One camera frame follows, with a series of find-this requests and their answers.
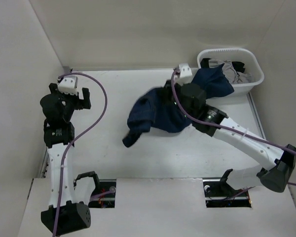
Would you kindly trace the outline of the dark blue denim trousers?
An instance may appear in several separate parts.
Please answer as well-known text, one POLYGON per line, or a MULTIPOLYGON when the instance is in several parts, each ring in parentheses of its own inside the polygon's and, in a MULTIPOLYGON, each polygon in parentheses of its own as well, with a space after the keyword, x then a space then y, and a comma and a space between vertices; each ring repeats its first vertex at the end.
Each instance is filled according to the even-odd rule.
MULTIPOLYGON (((208 99, 225 97, 234 92, 221 68, 201 68, 193 78, 185 78, 179 83, 190 82, 203 89, 208 99)), ((164 87, 155 87, 135 102, 127 119, 129 132, 122 139, 125 147, 134 145, 152 127, 168 133, 180 133, 191 124, 191 120, 171 101, 171 94, 164 87)))

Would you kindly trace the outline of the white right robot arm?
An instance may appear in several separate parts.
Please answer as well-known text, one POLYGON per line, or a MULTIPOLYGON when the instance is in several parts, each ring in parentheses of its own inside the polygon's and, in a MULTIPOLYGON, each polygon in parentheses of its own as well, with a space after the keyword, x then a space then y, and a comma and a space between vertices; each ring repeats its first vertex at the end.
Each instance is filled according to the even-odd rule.
POLYGON ((285 190, 295 168, 296 147, 288 144, 278 148, 246 130, 225 112, 208 105, 205 91, 196 84, 179 85, 168 80, 161 94, 163 100, 186 112, 197 131, 230 144, 258 163, 250 168, 228 169, 219 182, 222 194, 228 196, 254 186, 264 186, 277 193, 285 190))

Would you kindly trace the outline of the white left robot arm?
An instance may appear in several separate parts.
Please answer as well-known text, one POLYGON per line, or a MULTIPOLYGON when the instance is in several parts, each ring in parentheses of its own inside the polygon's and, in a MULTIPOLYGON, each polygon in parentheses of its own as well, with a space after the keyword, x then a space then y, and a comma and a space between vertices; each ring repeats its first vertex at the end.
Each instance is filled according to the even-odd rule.
POLYGON ((71 118, 76 110, 90 109, 90 93, 82 89, 79 98, 75 88, 68 94, 58 85, 49 85, 50 93, 40 100, 44 121, 44 142, 50 165, 51 196, 48 209, 41 212, 41 222, 60 237, 87 229, 91 225, 89 202, 101 191, 98 175, 94 171, 73 174, 74 126, 71 118))

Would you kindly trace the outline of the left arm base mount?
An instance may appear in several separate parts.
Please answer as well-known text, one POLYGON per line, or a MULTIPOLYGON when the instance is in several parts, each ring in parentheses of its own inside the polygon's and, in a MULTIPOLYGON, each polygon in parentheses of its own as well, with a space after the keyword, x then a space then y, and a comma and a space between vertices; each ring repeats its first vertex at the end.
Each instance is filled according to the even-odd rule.
POLYGON ((96 186, 91 177, 74 181, 74 194, 77 202, 90 208, 114 208, 116 195, 116 179, 100 180, 96 186))

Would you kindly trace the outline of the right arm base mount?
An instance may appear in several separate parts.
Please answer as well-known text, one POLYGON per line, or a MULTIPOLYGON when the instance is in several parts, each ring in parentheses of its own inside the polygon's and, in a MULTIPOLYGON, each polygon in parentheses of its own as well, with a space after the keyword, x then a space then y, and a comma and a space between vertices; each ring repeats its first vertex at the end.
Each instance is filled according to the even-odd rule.
POLYGON ((251 188, 233 189, 219 179, 203 179, 205 204, 207 208, 251 208, 251 188))

